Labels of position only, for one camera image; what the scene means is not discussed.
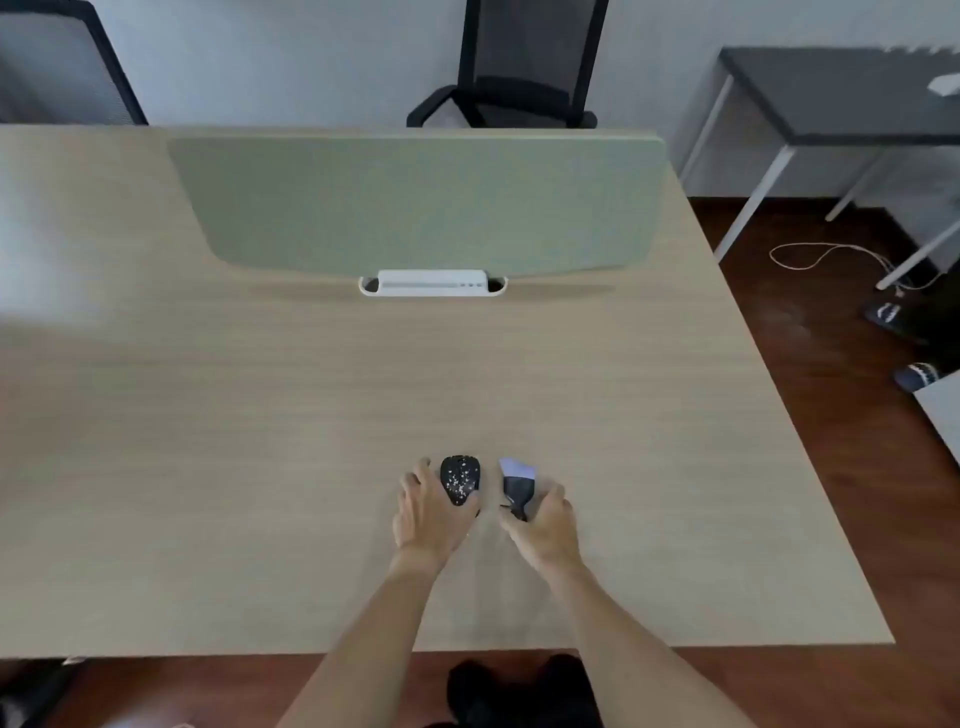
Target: gray desk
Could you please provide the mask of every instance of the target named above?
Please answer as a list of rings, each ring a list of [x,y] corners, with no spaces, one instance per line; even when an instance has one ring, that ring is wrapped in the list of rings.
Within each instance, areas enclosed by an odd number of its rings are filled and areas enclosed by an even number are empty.
[[[715,252],[721,260],[801,146],[960,145],[960,98],[927,89],[936,76],[960,72],[960,55],[879,48],[724,48],[729,76],[681,171],[685,182],[736,81],[780,132],[783,146]],[[835,218],[882,168],[881,152],[827,216]],[[960,223],[921,246],[877,287],[886,288],[960,230]]]

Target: forearm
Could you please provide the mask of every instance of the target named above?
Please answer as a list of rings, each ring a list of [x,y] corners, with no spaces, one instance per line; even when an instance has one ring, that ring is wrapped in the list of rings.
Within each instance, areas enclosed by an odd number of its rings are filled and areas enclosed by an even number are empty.
[[[554,570],[547,581],[573,625],[607,728],[753,726],[709,680],[620,607],[586,567]]]
[[[394,719],[436,573],[402,554],[278,728],[381,728]]]

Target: black shoe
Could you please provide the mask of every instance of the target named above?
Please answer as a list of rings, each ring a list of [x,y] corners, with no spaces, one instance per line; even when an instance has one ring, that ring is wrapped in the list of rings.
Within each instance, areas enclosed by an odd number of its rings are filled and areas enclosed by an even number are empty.
[[[446,679],[446,705],[457,723],[468,728],[519,724],[511,692],[488,667],[467,660]]]
[[[63,660],[29,663],[0,687],[0,726],[38,726],[66,695],[81,667]]]
[[[894,372],[894,381],[900,386],[900,389],[909,394],[933,384],[942,377],[943,373],[926,361],[915,361],[913,364],[907,364],[903,369],[897,369]]]
[[[860,312],[871,324],[885,328],[901,339],[906,339],[919,346],[925,346],[928,343],[924,336],[921,336],[910,327],[909,317],[905,315],[906,309],[899,303],[892,301],[886,303],[867,303],[860,309]]]
[[[538,728],[602,726],[587,670],[573,655],[554,655],[538,670],[533,704],[536,719],[531,725]]]

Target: computer mouse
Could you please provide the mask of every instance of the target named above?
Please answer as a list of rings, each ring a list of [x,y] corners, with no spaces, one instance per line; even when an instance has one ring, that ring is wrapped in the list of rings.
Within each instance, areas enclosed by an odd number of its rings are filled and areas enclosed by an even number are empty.
[[[440,465],[440,482],[454,505],[463,505],[480,490],[480,461],[470,455],[450,455]]]
[[[527,520],[524,507],[533,500],[537,490],[537,471],[512,457],[500,459],[503,472],[503,495],[510,501],[510,512],[521,521]]]

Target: human hand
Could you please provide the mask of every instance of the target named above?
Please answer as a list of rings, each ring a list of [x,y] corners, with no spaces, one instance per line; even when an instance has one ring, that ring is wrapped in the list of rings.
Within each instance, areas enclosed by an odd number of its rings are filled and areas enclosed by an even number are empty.
[[[546,494],[530,522],[521,521],[506,506],[500,508],[500,525],[527,563],[547,581],[557,572],[584,567],[577,518],[564,498],[564,486],[556,485]]]
[[[425,457],[400,479],[400,486],[394,516],[398,551],[391,569],[426,571],[435,577],[480,513],[480,494],[474,491],[463,505],[454,505]]]

